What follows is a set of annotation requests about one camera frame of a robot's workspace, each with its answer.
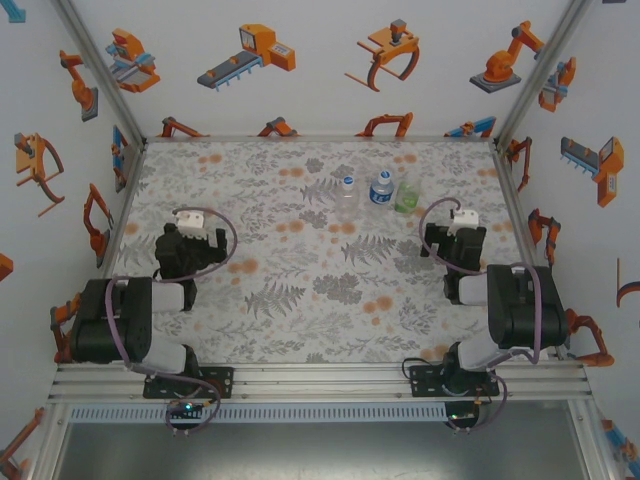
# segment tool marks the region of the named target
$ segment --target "water bottle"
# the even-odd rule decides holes
[[[353,177],[344,177],[336,191],[335,212],[339,222],[351,222],[358,214],[360,195]]]
[[[393,195],[393,182],[391,172],[383,170],[373,182],[369,189],[369,198],[378,205],[388,205]]]
[[[417,174],[407,174],[398,185],[396,195],[396,212],[411,213],[418,206],[420,198],[420,184],[422,178]]]

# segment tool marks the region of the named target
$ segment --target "green object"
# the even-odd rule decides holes
[[[410,182],[402,181],[396,195],[395,210],[399,213],[411,213],[418,206],[420,191]]]

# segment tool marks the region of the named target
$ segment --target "table surface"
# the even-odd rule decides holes
[[[211,207],[236,226],[236,255],[197,281],[191,312],[154,317],[157,331],[194,347],[201,363],[441,359],[452,343],[486,328],[486,309],[444,298],[445,268],[419,256],[419,214],[455,196],[487,227],[482,265],[518,261],[490,149],[479,142],[151,143],[114,270],[150,275],[171,210]],[[416,213],[369,201],[368,185],[382,169],[396,180],[423,179]],[[361,208],[340,224],[332,195],[347,174],[356,178]],[[428,221],[447,225],[449,208]],[[213,232],[223,224],[208,217],[205,226]]]

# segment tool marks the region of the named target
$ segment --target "orange robot arm illustration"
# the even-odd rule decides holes
[[[62,326],[71,320],[80,308],[80,294],[77,293],[73,300],[65,303],[62,307],[52,307],[50,328],[53,338],[56,341],[57,352],[54,356],[56,363],[71,363],[71,347],[69,345],[69,334],[62,333]]]
[[[268,137],[275,132],[280,137],[297,137],[298,132],[287,125],[287,122],[282,117],[278,117],[275,120],[268,122],[267,125],[258,134],[259,137]]]
[[[524,172],[522,173],[522,180],[518,185],[518,193],[522,191],[524,187],[529,183],[529,163],[531,161],[531,144],[533,140],[531,137],[525,138],[522,142],[518,143],[516,140],[511,140],[509,147],[507,148],[506,157],[509,160],[509,164],[513,167],[514,163],[517,163],[520,159],[520,152],[524,150]]]
[[[0,473],[5,478],[9,480],[20,480],[22,478],[22,471],[27,468],[29,461],[25,460],[18,466],[13,463],[11,457],[15,455],[25,440],[29,438],[29,435],[40,425],[42,417],[44,417],[44,408],[38,408],[31,421],[16,435],[7,448],[0,451]]]
[[[161,137],[161,138],[173,137],[173,134],[176,130],[190,137],[208,137],[209,136],[209,135],[202,135],[201,133],[196,132],[193,128],[187,127],[184,123],[178,122],[173,117],[167,117],[164,120],[162,120],[162,133],[158,135],[158,137]]]
[[[76,70],[78,65],[84,64],[82,58],[80,58],[80,55],[67,55],[64,50],[60,50],[60,64],[67,69],[71,78],[73,78],[71,91],[73,92],[73,98],[82,107],[82,121],[86,122],[96,118],[98,116],[98,89],[87,87]]]
[[[0,253],[0,282],[13,272],[13,260]]]
[[[598,346],[598,353],[583,355],[576,360],[590,367],[609,367],[613,365],[615,359],[609,355],[607,345],[604,343],[604,338],[602,337],[602,330],[598,327],[595,320],[587,315],[578,315],[571,308],[567,309],[566,314],[569,320],[569,335],[574,335],[580,328],[586,327],[591,330],[596,345]]]
[[[379,117],[374,117],[369,120],[369,123],[364,127],[364,130],[356,134],[356,137],[373,137],[373,131],[375,128],[383,123],[397,123],[398,128],[395,136],[404,137],[407,134],[407,130],[409,130],[412,121],[412,112],[409,112],[406,115],[389,115],[388,113],[385,113],[384,115],[380,115]]]
[[[107,204],[104,203],[102,195],[96,188],[93,183],[89,184],[89,196],[87,197],[87,201],[84,204],[84,213],[83,213],[83,221],[84,226],[89,232],[89,243],[91,244],[91,249],[96,252],[96,267],[100,268],[102,266],[102,262],[104,261],[104,255],[107,251],[107,245],[109,244],[110,230],[106,230],[104,233],[100,233],[100,230],[95,228],[91,224],[91,208],[93,207],[93,203],[97,203],[100,210],[107,217],[107,221],[109,223],[109,228],[113,228],[113,217],[111,216],[111,212],[107,208]]]
[[[469,81],[487,93],[497,92],[519,83],[522,79],[513,73],[512,67],[518,60],[522,46],[526,45],[533,50],[536,58],[544,47],[544,42],[531,32],[530,27],[531,22],[527,20],[514,28],[511,31],[513,40],[509,49],[494,53],[487,61],[486,71],[471,77]]]
[[[548,230],[544,256],[549,262],[549,268],[552,268],[556,261],[556,240],[562,225],[553,217],[543,217],[540,215],[540,209],[536,208],[529,214],[529,231],[534,245],[538,245],[538,242],[542,239],[543,227],[547,227]]]

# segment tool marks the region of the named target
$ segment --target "bottle cap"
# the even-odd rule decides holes
[[[378,183],[381,183],[382,185],[386,185],[390,181],[391,181],[391,172],[389,170],[381,171],[380,175],[378,175]]]
[[[353,189],[353,177],[344,177],[342,179],[342,186],[345,190],[351,190]]]

